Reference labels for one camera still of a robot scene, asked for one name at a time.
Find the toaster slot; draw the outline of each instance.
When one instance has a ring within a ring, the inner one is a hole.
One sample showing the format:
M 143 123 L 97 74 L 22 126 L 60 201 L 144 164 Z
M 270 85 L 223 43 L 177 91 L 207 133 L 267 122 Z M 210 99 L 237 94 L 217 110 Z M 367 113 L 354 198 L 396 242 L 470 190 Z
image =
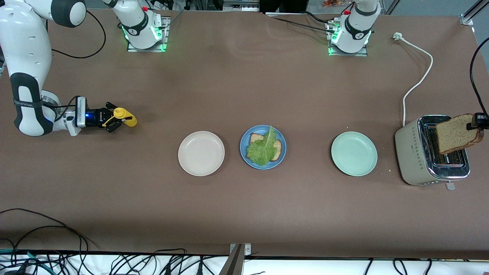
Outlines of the toaster slot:
M 464 158 L 461 151 L 455 151 L 447 155 L 439 153 L 438 135 L 436 134 L 436 124 L 424 125 L 425 136 L 429 147 L 430 157 L 435 166 L 463 166 Z

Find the toaster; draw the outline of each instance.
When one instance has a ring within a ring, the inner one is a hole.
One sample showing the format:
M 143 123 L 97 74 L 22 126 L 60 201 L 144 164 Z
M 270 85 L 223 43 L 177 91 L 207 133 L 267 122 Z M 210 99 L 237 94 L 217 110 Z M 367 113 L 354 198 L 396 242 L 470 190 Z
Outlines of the toaster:
M 446 115 L 425 115 L 396 132 L 396 152 L 402 178 L 411 185 L 445 183 L 453 190 L 453 181 L 469 173 L 465 149 L 442 155 L 438 149 L 436 125 L 451 119 Z

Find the lettuce leaf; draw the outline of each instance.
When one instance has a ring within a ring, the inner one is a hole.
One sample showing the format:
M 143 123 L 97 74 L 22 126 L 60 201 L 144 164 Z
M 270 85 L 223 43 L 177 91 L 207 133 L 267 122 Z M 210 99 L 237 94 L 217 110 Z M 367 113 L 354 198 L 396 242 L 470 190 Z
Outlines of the lettuce leaf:
M 273 147 L 277 141 L 277 133 L 271 125 L 264 137 L 263 140 L 256 140 L 248 146 L 249 159 L 261 166 L 272 160 L 277 153 L 277 148 Z

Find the blue plate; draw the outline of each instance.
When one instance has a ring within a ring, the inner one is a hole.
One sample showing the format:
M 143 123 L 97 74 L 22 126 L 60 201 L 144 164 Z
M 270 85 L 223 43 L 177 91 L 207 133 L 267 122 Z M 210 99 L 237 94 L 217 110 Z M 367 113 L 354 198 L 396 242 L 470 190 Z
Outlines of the blue plate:
M 268 132 L 269 129 L 270 129 L 270 125 L 258 125 L 258 126 L 250 128 L 248 131 L 246 131 L 246 133 L 241 138 L 241 143 L 240 143 L 241 156 L 243 157 L 243 160 L 246 163 L 248 163 L 249 166 L 251 166 L 255 169 L 259 169 L 259 170 L 272 169 L 275 166 L 279 165 L 285 157 L 285 152 L 287 151 L 287 144 L 285 143 L 284 136 L 282 135 L 282 133 L 279 130 L 277 130 L 277 128 L 274 128 L 275 131 L 277 132 L 277 139 L 280 140 L 280 142 L 282 143 L 282 153 L 281 153 L 281 155 L 277 161 L 269 161 L 264 166 L 261 166 L 261 165 L 258 165 L 256 163 L 252 162 L 249 158 L 246 157 L 246 154 L 248 153 L 248 145 L 249 145 L 249 140 L 251 139 L 251 134 L 257 133 L 259 135 L 264 136 Z

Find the plate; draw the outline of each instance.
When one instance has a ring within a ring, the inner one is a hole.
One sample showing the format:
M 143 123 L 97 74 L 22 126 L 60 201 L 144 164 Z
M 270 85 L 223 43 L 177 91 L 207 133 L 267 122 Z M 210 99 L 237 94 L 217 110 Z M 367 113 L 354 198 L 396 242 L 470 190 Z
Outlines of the plate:
M 243 157 L 243 160 L 246 163 L 248 163 L 249 166 L 255 169 L 259 169 L 259 170 L 272 169 L 275 166 L 279 165 L 284 160 L 285 153 L 287 151 L 287 144 L 285 143 L 284 135 L 282 135 L 282 133 L 279 130 L 277 130 L 277 128 L 274 128 L 277 133 L 277 139 L 280 140 L 280 142 L 282 143 L 282 153 L 280 154 L 280 157 L 278 158 L 277 161 L 269 161 L 264 166 L 261 166 L 252 162 L 249 158 L 246 157 L 246 154 L 248 153 L 248 145 L 249 145 L 249 140 L 251 138 L 251 134 L 257 133 L 259 135 L 264 136 L 269 129 L 270 129 L 270 125 L 257 125 L 255 127 L 251 127 L 248 131 L 246 131 L 246 133 L 241 138 L 241 142 L 240 142 L 241 157 Z
M 193 176 L 214 173 L 224 160 L 224 144 L 215 134 L 199 131 L 187 136 L 178 149 L 178 161 Z
M 377 164 L 377 149 L 364 134 L 345 132 L 331 146 L 331 156 L 343 173 L 360 177 L 370 173 Z

